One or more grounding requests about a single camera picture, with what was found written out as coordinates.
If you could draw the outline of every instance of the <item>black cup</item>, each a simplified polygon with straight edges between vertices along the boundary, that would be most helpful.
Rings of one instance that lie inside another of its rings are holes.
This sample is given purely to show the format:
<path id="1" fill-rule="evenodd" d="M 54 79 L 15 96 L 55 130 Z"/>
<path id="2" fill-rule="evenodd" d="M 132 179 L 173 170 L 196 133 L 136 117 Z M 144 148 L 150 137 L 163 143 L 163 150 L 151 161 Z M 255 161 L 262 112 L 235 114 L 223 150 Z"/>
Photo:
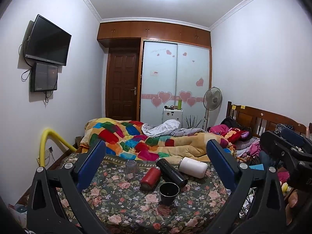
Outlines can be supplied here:
<path id="1" fill-rule="evenodd" d="M 179 191 L 180 189 L 175 183 L 171 182 L 163 183 L 159 187 L 159 193 L 161 198 L 160 203 L 167 206 L 171 205 L 176 196 L 178 195 Z"/>

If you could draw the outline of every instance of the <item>wooden headboard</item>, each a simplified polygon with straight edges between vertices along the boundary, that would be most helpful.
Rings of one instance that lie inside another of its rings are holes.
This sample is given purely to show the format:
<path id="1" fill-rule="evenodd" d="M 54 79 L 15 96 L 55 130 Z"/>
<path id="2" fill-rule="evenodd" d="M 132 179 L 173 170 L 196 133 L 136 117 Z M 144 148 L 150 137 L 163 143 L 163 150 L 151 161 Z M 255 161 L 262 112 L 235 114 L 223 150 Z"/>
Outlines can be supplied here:
<path id="1" fill-rule="evenodd" d="M 232 105 L 230 101 L 227 102 L 228 116 L 233 117 L 238 124 L 250 127 L 255 137 L 260 137 L 264 131 L 274 131 L 276 124 L 279 123 L 292 125 L 298 134 L 306 135 L 307 127 L 293 119 L 249 106 Z"/>

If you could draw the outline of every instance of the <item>frosted glass door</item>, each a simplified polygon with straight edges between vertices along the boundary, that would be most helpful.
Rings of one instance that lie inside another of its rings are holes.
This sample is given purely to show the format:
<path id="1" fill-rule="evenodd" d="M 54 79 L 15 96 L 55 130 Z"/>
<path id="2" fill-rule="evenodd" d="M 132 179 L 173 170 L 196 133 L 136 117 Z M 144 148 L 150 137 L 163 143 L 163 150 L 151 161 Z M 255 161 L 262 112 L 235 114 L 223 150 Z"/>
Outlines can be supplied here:
<path id="1" fill-rule="evenodd" d="M 199 122 L 205 117 L 203 97 L 209 89 L 209 67 L 209 49 L 178 44 L 176 94 L 182 99 L 183 128 L 187 128 L 185 118 L 195 116 Z"/>
<path id="2" fill-rule="evenodd" d="M 154 126 L 162 123 L 163 107 L 174 105 L 176 73 L 177 44 L 145 42 L 141 86 L 141 122 Z"/>

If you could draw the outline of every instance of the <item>wooden door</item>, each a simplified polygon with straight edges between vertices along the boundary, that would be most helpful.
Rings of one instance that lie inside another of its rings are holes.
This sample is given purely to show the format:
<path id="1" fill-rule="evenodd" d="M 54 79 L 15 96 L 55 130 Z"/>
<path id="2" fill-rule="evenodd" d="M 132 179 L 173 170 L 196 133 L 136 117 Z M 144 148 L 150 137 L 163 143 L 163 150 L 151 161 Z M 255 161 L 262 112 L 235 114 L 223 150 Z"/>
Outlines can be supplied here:
<path id="1" fill-rule="evenodd" d="M 165 39 L 166 40 L 181 40 L 182 25 L 166 24 Z"/>
<path id="2" fill-rule="evenodd" d="M 129 21 L 115 22 L 113 24 L 113 38 L 128 38 L 130 36 Z"/>
<path id="3" fill-rule="evenodd" d="M 210 42 L 210 32 L 201 30 L 201 29 L 196 29 L 196 40 L 197 44 L 199 45 L 204 45 L 204 46 L 211 46 Z"/>
<path id="4" fill-rule="evenodd" d="M 131 37 L 147 37 L 148 26 L 149 23 L 147 21 L 132 21 L 130 26 Z"/>
<path id="5" fill-rule="evenodd" d="M 113 37 L 115 22 L 112 23 L 102 23 L 99 25 L 99 32 L 97 39 L 110 39 Z"/>
<path id="6" fill-rule="evenodd" d="M 181 40 L 189 43 L 196 43 L 196 28 L 182 26 Z"/>
<path id="7" fill-rule="evenodd" d="M 106 77 L 106 117 L 114 120 L 136 120 L 138 53 L 110 52 Z"/>
<path id="8" fill-rule="evenodd" d="M 148 38 L 164 39 L 165 32 L 166 32 L 166 23 L 149 22 L 149 27 L 147 29 Z"/>

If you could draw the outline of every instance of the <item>yellow pipe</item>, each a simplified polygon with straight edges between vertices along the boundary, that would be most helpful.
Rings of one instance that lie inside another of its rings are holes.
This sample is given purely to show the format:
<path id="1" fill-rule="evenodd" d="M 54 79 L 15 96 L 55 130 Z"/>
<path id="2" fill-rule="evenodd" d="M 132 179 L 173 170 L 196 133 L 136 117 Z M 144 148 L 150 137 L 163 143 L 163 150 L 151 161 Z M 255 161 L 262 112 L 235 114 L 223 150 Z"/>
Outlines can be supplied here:
<path id="1" fill-rule="evenodd" d="M 43 131 L 41 135 L 41 140 L 40 140 L 39 162 L 40 162 L 40 166 L 42 167 L 45 167 L 46 165 L 46 161 L 45 161 L 46 139 L 49 135 L 59 140 L 66 147 L 71 149 L 73 152 L 76 152 L 76 149 L 73 146 L 71 146 L 68 142 L 66 142 L 62 137 L 60 137 L 60 135 L 57 132 L 55 132 L 52 129 L 46 129 Z"/>

